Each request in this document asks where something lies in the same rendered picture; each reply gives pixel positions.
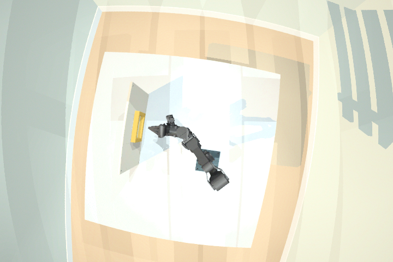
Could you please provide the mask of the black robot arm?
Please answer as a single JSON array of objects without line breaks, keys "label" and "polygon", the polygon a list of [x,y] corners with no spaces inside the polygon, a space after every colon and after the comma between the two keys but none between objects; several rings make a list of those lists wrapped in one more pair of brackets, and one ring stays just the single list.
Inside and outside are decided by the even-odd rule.
[{"label": "black robot arm", "polygon": [[[174,118],[173,115],[167,115],[166,119],[168,120],[168,128],[172,128],[177,126],[174,123]],[[199,143],[199,139],[195,136],[194,133],[190,131],[189,128],[187,127],[179,127],[176,131],[176,134],[178,138],[183,139],[182,146],[190,150],[191,153],[193,153],[197,160],[198,163],[202,166],[201,168],[203,171],[206,173],[206,176],[208,176],[208,172],[210,174],[209,180],[207,180],[207,183],[212,187],[212,189],[219,191],[229,183],[229,178],[225,174],[225,172],[216,166],[214,166],[213,161],[215,160],[214,157],[210,154],[210,152],[203,152],[201,150],[201,144]],[[217,170],[218,169],[218,170]]]}]

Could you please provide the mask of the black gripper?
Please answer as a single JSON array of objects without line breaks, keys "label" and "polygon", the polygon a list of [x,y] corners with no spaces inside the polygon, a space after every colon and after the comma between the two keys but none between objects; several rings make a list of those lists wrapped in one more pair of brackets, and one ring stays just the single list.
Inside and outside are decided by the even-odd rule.
[{"label": "black gripper", "polygon": [[168,128],[168,123],[167,125],[164,124],[160,124],[158,126],[151,126],[148,127],[149,130],[151,130],[152,132],[154,132],[156,135],[158,135],[159,138],[163,138],[165,136],[173,136],[173,138],[178,137],[176,134],[177,129],[179,128],[179,126],[175,126],[172,128]]}]

